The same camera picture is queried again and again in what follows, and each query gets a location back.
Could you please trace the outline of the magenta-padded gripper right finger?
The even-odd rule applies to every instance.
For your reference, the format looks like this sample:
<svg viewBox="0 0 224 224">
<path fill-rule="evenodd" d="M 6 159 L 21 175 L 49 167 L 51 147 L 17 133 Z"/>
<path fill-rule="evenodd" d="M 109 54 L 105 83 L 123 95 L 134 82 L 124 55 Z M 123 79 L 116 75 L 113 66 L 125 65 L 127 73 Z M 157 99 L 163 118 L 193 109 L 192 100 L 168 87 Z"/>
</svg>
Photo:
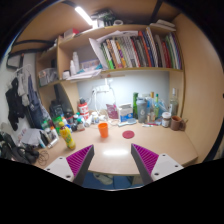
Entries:
<svg viewBox="0 0 224 224">
<path fill-rule="evenodd" d="M 144 185 L 164 178 L 183 168 L 168 154 L 162 153 L 158 155 L 137 144 L 131 145 L 131 154 Z"/>
</svg>

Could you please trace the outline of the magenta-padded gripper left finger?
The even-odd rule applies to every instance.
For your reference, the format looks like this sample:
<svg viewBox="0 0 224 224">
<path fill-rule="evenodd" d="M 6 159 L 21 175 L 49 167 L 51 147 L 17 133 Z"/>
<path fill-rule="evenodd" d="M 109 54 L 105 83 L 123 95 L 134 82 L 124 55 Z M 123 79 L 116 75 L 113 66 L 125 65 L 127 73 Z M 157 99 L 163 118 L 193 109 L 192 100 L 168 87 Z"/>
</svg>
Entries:
<svg viewBox="0 0 224 224">
<path fill-rule="evenodd" d="M 45 171 L 81 186 L 93 156 L 94 146 L 89 145 L 68 157 L 59 156 Z"/>
</svg>

